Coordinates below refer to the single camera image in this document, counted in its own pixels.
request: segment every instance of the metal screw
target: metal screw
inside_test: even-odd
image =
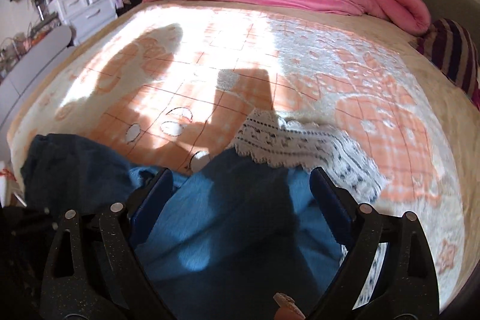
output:
[[[114,213],[118,213],[122,209],[123,204],[121,202],[115,202],[112,206],[110,206],[110,210]]]
[[[71,220],[75,217],[76,213],[73,210],[69,210],[68,212],[65,213],[65,218],[67,220]]]
[[[408,211],[406,213],[406,218],[409,219],[410,221],[415,221],[417,219],[417,215],[412,211]]]
[[[368,204],[361,204],[360,211],[365,214],[370,214],[373,209]]]

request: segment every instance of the white lace trim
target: white lace trim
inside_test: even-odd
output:
[[[254,109],[229,147],[241,156],[271,167],[322,167],[336,186],[347,189],[358,203],[372,203],[387,180],[346,132],[331,125],[286,122],[274,112]]]

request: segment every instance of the blue fabric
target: blue fabric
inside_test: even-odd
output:
[[[79,209],[74,204],[96,210],[128,197],[138,184],[132,172],[155,171],[78,136],[51,136],[35,139],[31,147],[33,161],[44,171],[31,171],[34,165],[27,164],[22,169],[29,179],[27,193],[43,192],[43,202],[35,195],[37,205],[51,210],[58,204],[64,210]],[[68,153],[60,153],[63,148]],[[57,160],[70,154],[75,158]],[[59,170],[74,172],[80,184]],[[60,193],[45,194],[37,177],[43,186],[61,177],[77,194],[66,197],[71,203],[65,208]],[[175,184],[178,190],[136,255],[179,320],[273,319],[276,292],[294,297],[305,312],[313,309],[338,270],[341,250],[315,204],[306,172],[255,164],[227,150],[190,178],[175,174]],[[63,195],[71,191],[62,188]]]

